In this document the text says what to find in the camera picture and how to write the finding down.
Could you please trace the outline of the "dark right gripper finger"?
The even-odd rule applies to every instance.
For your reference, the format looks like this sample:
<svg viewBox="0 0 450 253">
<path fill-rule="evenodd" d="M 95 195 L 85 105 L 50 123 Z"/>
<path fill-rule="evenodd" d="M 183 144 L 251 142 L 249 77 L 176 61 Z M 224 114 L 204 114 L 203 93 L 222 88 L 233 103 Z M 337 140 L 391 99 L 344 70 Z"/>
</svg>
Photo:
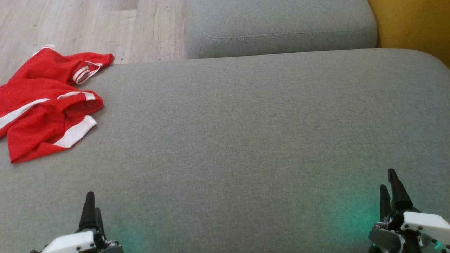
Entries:
<svg viewBox="0 0 450 253">
<path fill-rule="evenodd" d="M 391 199 L 386 185 L 380 185 L 380 221 L 389 222 L 391 212 Z"/>
<path fill-rule="evenodd" d="M 391 185 L 392 202 L 391 213 L 414 211 L 414 206 L 402 181 L 394 169 L 388 169 L 388 180 Z"/>
</svg>

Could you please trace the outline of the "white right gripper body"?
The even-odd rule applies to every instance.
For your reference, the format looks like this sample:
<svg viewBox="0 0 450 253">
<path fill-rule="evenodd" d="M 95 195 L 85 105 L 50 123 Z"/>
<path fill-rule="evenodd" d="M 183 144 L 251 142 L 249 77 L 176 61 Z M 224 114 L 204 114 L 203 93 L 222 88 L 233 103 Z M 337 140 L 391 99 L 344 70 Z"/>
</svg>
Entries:
<svg viewBox="0 0 450 253">
<path fill-rule="evenodd" d="M 368 238 L 368 253 L 423 253 L 429 245 L 437 253 L 450 253 L 450 223 L 436 214 L 389 214 L 373 225 Z"/>
</svg>

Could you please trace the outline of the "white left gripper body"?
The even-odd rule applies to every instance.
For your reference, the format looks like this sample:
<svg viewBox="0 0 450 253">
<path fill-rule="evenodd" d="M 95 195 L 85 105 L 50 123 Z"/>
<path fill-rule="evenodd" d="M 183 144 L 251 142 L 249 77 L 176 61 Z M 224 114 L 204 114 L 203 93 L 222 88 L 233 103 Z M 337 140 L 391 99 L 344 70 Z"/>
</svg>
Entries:
<svg viewBox="0 0 450 253">
<path fill-rule="evenodd" d="M 100 231 L 86 230 L 57 237 L 41 251 L 30 253 L 123 253 L 118 241 L 108 241 Z"/>
</svg>

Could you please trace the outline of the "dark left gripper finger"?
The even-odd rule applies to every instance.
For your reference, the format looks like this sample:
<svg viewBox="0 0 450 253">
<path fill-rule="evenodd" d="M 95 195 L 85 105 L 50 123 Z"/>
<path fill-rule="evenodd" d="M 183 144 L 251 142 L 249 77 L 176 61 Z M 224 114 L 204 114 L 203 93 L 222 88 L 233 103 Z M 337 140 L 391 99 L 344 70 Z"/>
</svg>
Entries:
<svg viewBox="0 0 450 253">
<path fill-rule="evenodd" d="M 96 227 L 95 216 L 95 196 L 92 191 L 86 194 L 86 200 L 83 206 L 80 222 L 79 232 L 84 229 L 92 229 Z"/>
<path fill-rule="evenodd" d="M 95 243 L 97 246 L 105 246 L 106 245 L 106 236 L 105 236 L 105 232 L 104 232 L 103 220 L 102 220 L 100 208 L 95 208 L 94 212 L 95 212 L 95 222 L 98 227 L 97 235 L 95 236 L 95 238 L 96 238 Z"/>
</svg>

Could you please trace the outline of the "red shorts with white trim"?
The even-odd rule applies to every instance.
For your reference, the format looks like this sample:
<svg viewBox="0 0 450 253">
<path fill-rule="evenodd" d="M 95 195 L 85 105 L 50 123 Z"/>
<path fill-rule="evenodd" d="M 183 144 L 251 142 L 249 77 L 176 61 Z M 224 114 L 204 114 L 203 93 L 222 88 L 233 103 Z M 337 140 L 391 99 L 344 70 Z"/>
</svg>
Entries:
<svg viewBox="0 0 450 253">
<path fill-rule="evenodd" d="M 0 138 L 12 164 L 74 146 L 96 124 L 103 99 L 51 78 L 12 78 L 0 86 Z"/>
</svg>

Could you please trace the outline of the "red and white jersey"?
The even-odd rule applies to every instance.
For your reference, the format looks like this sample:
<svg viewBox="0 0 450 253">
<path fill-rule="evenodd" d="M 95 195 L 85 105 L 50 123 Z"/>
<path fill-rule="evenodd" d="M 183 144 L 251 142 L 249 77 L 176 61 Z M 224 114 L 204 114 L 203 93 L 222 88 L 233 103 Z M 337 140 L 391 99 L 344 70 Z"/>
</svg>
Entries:
<svg viewBox="0 0 450 253">
<path fill-rule="evenodd" d="M 48 44 L 28 59 L 10 81 L 40 78 L 79 85 L 110 66 L 114 59 L 111 53 L 83 52 L 63 56 L 55 50 L 54 45 Z"/>
</svg>

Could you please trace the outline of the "large grey sofa ottoman cushion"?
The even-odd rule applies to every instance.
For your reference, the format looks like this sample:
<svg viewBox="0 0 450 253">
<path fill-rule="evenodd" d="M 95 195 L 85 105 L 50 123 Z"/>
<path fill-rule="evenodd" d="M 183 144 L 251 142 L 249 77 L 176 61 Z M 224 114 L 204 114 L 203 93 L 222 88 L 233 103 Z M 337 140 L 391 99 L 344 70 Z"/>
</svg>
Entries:
<svg viewBox="0 0 450 253">
<path fill-rule="evenodd" d="M 108 67 L 73 148 L 12 165 L 0 253 L 73 233 L 93 191 L 126 253 L 367 253 L 395 169 L 450 222 L 450 69 L 373 48 Z"/>
</svg>

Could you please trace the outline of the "large yellow sofa back cushion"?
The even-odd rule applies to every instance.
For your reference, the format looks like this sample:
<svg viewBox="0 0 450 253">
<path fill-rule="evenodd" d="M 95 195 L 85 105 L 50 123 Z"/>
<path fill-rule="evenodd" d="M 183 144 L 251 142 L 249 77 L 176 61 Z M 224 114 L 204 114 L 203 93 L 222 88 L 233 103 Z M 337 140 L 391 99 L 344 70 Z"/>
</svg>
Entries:
<svg viewBox="0 0 450 253">
<path fill-rule="evenodd" d="M 429 53 L 450 69 L 450 0 L 368 0 L 378 48 Z"/>
</svg>

